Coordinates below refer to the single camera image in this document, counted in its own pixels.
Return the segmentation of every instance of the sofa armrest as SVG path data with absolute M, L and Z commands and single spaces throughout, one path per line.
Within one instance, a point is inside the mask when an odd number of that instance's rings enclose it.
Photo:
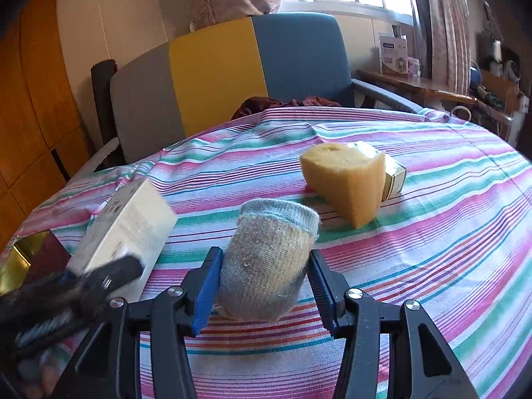
M 385 103 L 393 110 L 417 114 L 423 109 L 422 106 L 419 106 L 417 103 L 411 102 L 398 94 L 392 93 L 384 88 L 377 87 L 376 85 L 360 81 L 359 79 L 351 79 L 351 84 L 355 90 L 360 91 L 374 100 Z
M 118 138 L 113 138 L 111 141 L 109 141 L 107 144 L 105 144 L 100 150 L 96 152 L 96 154 L 91 157 L 88 162 L 81 167 L 81 169 L 74 174 L 74 177 L 72 177 L 68 182 L 89 176 L 92 174 L 96 168 L 102 163 L 108 155 L 110 155 L 113 151 L 115 151 L 120 146 L 120 141 L 118 141 Z

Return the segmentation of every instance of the maroon cloth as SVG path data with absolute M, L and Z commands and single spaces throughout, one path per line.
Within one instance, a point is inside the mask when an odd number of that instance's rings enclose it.
M 250 97 L 240 105 L 240 108 L 233 114 L 231 120 L 244 117 L 246 115 L 257 114 L 268 108 L 286 108 L 288 106 L 332 106 L 340 108 L 339 103 L 324 99 L 316 95 L 309 96 L 302 101 L 292 99 L 288 103 L 280 102 L 270 97 Z

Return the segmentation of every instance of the window frame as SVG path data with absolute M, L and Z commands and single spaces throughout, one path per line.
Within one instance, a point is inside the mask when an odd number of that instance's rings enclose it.
M 329 15 L 358 16 L 364 18 L 379 19 L 385 22 L 399 22 L 401 24 L 413 25 L 413 18 L 411 15 L 405 15 L 387 9 L 385 0 L 382 0 L 382 7 L 363 4 L 359 0 L 282 0 L 279 11 L 319 12 L 326 13 Z

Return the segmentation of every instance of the desk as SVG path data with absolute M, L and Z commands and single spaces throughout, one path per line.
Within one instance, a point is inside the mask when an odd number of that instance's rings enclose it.
M 148 178 L 178 215 L 144 289 L 152 298 L 200 266 L 211 246 L 227 247 L 242 203 L 301 202 L 320 214 L 316 248 L 332 270 L 378 301 L 419 300 L 480 397 L 502 399 L 532 355 L 530 163 L 482 127 L 431 109 L 280 108 L 230 125 L 69 182 L 18 234 L 52 228 L 73 252 L 119 187 Z M 401 194 L 358 230 L 301 173 L 299 155 L 332 140 L 369 142 L 408 168 Z M 386 397 L 387 343 L 383 337 L 379 398 Z M 74 347 L 71 340 L 63 349 Z M 187 338 L 200 398 L 332 397 L 343 347 L 323 329 L 307 280 L 277 322 L 212 314 L 197 338 Z M 140 359 L 143 396 L 153 397 L 146 335 Z
M 370 84 L 384 84 L 411 93 L 413 102 L 421 106 L 432 106 L 434 101 L 449 100 L 464 105 L 474 105 L 476 98 L 458 94 L 445 84 L 431 79 L 382 74 L 377 71 L 359 70 L 358 76 L 362 81 Z

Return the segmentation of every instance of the sponge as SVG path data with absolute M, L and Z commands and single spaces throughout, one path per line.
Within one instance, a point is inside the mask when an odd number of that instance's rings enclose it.
M 377 215 L 386 179 L 384 153 L 368 158 L 356 148 L 329 142 L 300 156 L 307 184 L 355 228 Z

